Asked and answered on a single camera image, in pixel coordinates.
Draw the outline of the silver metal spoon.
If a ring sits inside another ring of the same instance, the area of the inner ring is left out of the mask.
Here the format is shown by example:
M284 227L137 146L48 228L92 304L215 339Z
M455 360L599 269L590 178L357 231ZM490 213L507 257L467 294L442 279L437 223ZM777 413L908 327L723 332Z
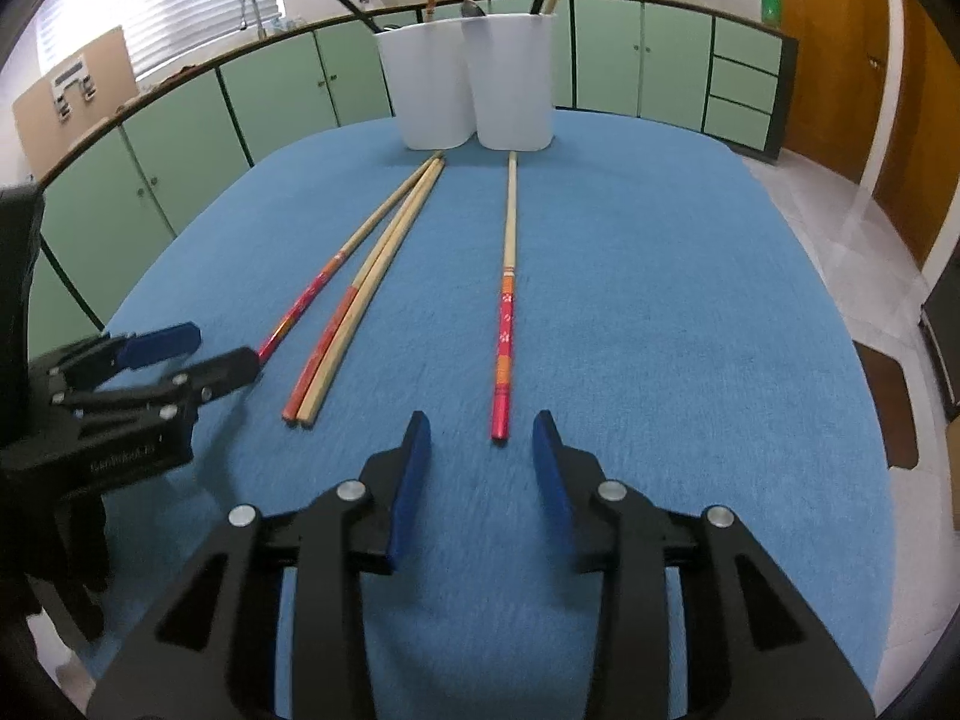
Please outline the silver metal spoon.
M464 16L464 18L483 18L485 12L477 2L464 0L464 2L460 4L460 15Z

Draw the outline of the green kitchen cabinets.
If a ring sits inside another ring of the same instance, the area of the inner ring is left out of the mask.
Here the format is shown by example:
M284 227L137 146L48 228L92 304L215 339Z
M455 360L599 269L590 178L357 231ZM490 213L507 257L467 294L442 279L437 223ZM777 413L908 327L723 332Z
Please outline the green kitchen cabinets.
M560 0L553 102L641 117L776 160L796 39L667 0ZM268 154L394 108L371 31L347 16L233 50L140 93L36 179L44 249L28 349L98 332L166 247Z

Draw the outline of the green bottle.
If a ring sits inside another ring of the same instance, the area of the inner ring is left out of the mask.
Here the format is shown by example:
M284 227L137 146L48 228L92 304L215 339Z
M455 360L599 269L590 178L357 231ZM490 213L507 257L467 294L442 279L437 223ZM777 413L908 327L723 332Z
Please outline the green bottle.
M760 0L761 22L770 28L781 28L782 0Z

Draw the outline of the left white plastic cup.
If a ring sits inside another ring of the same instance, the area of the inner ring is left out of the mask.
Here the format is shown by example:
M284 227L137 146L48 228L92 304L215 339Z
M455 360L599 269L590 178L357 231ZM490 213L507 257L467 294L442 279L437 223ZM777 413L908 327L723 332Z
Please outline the left white plastic cup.
M430 21L376 36L398 132L408 149L457 148L477 124L462 20Z

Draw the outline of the sink faucet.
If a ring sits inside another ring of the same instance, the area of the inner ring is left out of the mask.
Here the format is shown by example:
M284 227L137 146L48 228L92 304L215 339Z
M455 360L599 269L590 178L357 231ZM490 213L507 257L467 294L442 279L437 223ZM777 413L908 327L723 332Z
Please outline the sink faucet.
M239 17L239 29L245 31L251 25L256 25L256 36L259 41L267 37L267 29L262 20L259 2L257 0L241 0L241 16Z

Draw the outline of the white plastic cup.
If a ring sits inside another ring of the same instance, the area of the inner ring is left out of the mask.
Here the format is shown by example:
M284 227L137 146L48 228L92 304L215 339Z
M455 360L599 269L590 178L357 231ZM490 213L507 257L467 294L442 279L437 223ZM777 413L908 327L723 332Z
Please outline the white plastic cup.
M534 153L553 140L551 16L471 16L460 23L480 145Z
M376 36L398 132L408 149L457 148L477 124L462 20L430 21Z

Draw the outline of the wooden door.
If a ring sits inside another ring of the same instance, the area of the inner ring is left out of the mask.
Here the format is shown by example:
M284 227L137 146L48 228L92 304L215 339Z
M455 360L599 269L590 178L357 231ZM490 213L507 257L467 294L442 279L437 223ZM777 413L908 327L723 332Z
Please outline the wooden door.
M919 0L903 0L905 54L895 121L874 199L918 265L958 182L958 64Z
M786 148L861 181L889 58L889 0L782 0L797 48Z

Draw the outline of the cardboard box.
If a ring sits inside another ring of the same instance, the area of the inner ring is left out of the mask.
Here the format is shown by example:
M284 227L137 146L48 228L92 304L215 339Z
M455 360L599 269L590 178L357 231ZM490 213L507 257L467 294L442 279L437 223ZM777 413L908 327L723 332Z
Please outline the cardboard box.
M46 177L89 132L139 94L120 26L60 62L13 103L32 177Z

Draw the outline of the brown floor mat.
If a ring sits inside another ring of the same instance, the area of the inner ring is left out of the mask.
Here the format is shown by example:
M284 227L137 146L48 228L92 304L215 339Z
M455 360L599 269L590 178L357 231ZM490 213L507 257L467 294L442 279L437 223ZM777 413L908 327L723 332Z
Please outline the brown floor mat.
M918 434L903 367L892 356L859 341L854 349L874 400L887 465L914 470L919 463Z

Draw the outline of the red patterned wooden chopstick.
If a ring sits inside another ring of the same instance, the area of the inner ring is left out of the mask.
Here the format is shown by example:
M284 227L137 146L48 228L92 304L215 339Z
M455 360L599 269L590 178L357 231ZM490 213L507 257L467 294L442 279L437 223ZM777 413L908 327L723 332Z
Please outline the red patterned wooden chopstick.
M275 351L277 351L281 342L285 340L286 335L291 332L291 328L295 327L299 319L301 319L302 314L308 310L309 305L313 304L313 300L317 298L317 294L325 288L325 285L331 281L335 273L340 270L340 267L352 256L359 244L376 229L377 225L381 223L382 218L384 218L400 200L405 199L405 197L412 192L412 188L420 181L423 174L427 172L428 167L430 167L434 161L439 160L439 158L441 158L441 151L435 151L427 160L423 161L381 205L376 206L373 213L352 232L352 235L337 249L337 252L325 262L325 265L314 275L314 278L309 281L308 286L301 291L296 301L290 305L290 309L286 310L285 314L283 314L283 317L281 317L277 323L277 327L275 327L274 330L270 332L270 335L260 344L259 349L257 349L260 364L267 364L268 360L275 354Z

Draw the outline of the black glass cabinet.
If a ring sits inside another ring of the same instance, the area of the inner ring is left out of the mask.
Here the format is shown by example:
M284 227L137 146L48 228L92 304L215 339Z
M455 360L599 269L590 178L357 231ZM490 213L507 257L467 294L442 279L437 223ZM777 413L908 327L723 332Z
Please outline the black glass cabinet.
M947 421L958 416L960 397L960 262L953 249L928 299L921 305L919 328L939 382Z

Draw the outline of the right white plastic cup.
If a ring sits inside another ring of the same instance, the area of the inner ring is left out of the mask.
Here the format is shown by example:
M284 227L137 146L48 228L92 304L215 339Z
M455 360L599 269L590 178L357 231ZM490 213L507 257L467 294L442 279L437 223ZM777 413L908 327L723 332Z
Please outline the right white plastic cup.
M553 140L551 16L471 16L460 23L480 145L534 153Z

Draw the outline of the blue table mat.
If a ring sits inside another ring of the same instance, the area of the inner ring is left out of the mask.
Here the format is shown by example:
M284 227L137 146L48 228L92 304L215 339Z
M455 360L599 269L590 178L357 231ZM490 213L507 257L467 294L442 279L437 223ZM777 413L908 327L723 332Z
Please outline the blue table mat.
M229 509L309 504L431 424L398 571L363 587L384 718L576 718L601 582L563 564L532 460L569 445L666 509L726 505L877 678L893 583L884 444L850 333L736 153L680 128L562 112L540 153L467 143L356 330L316 424L281 410L348 286L262 376L200 411L189 465L106 500L104 673Z

